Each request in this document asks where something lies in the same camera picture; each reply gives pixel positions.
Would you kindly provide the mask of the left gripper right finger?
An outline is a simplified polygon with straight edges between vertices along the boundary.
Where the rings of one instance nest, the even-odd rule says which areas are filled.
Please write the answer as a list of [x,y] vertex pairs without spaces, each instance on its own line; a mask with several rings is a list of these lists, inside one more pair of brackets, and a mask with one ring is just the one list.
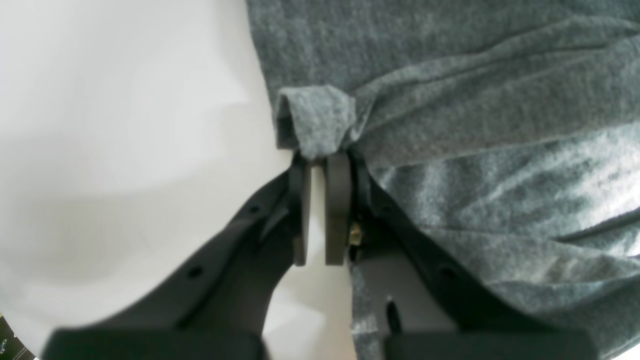
[[355,265],[385,360],[596,360],[583,330],[548,325],[491,293],[418,229],[356,152],[325,160],[326,264]]

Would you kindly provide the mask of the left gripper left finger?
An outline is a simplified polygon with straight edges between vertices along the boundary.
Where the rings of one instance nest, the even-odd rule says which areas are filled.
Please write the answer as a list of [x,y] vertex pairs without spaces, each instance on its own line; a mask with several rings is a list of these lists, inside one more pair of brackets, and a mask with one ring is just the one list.
[[269,360],[272,294],[307,262],[308,162],[299,154],[226,227],[144,297],[91,325],[56,330],[46,360]]

